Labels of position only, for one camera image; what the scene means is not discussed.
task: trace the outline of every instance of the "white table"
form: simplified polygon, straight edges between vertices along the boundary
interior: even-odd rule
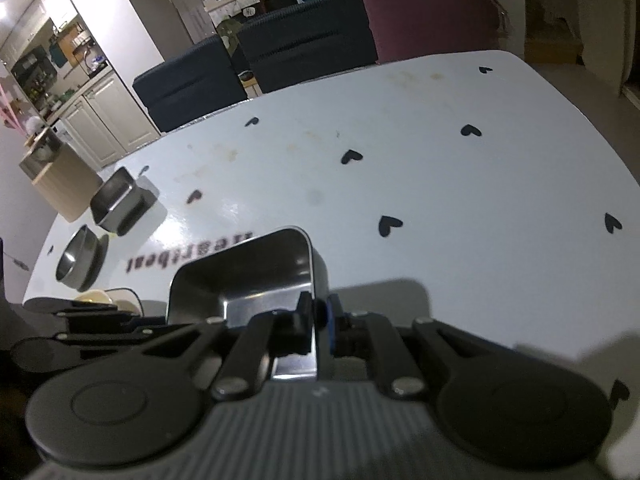
[[[482,136],[462,136],[466,124]],[[364,158],[341,164],[349,149]],[[601,459],[617,476],[640,473],[640,188],[589,121],[518,58],[429,56],[309,82],[121,164],[133,175],[148,166],[160,199],[111,238],[95,287],[130,287],[147,315],[164,314],[172,276],[197,254],[188,247],[208,240],[211,254],[216,240],[297,225],[348,310],[397,324],[430,314],[574,368],[607,393],[623,381],[631,396]],[[202,198],[188,205],[196,189]],[[607,212],[622,230],[607,232]],[[381,237],[382,215],[403,227]],[[76,295],[54,269],[85,222],[94,228],[89,212],[56,219],[26,299]]]

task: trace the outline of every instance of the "metal screw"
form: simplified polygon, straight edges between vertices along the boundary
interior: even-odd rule
[[[227,377],[216,383],[216,391],[220,395],[237,395],[249,389],[249,383],[242,377]]]
[[[391,383],[391,388],[399,396],[415,395],[424,389],[424,383],[416,377],[398,377]]]

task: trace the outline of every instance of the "metal bowl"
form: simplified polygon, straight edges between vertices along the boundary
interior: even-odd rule
[[[87,281],[98,252],[98,237],[87,225],[73,235],[60,256],[56,279],[79,290]]]
[[[95,224],[119,235],[132,227],[136,214],[144,205],[142,189],[127,168],[119,168],[112,174],[95,192],[90,203]]]

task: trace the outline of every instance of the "pink chair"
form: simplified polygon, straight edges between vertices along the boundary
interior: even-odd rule
[[[492,0],[364,0],[380,63],[498,48]]]

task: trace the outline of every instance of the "kitchen cabinet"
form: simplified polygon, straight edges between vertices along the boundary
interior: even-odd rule
[[[0,50],[0,59],[9,69],[13,68],[15,62],[25,54],[31,40],[44,27],[48,19],[40,0],[35,0],[27,8]]]
[[[128,152],[159,137],[155,126],[115,72],[84,95],[111,134]]]
[[[72,139],[101,167],[120,160],[126,154],[85,97],[80,96],[61,118]]]
[[[4,62],[8,70],[11,70],[17,61],[17,51],[13,42],[10,41],[11,36],[7,38],[0,49],[0,59]]]
[[[78,15],[71,0],[40,0],[57,30],[62,30]]]
[[[31,40],[40,29],[44,27],[48,19],[47,12],[44,10],[44,7],[42,7],[40,1],[34,0],[14,28],[14,30],[17,29],[18,34],[18,59],[25,54]]]

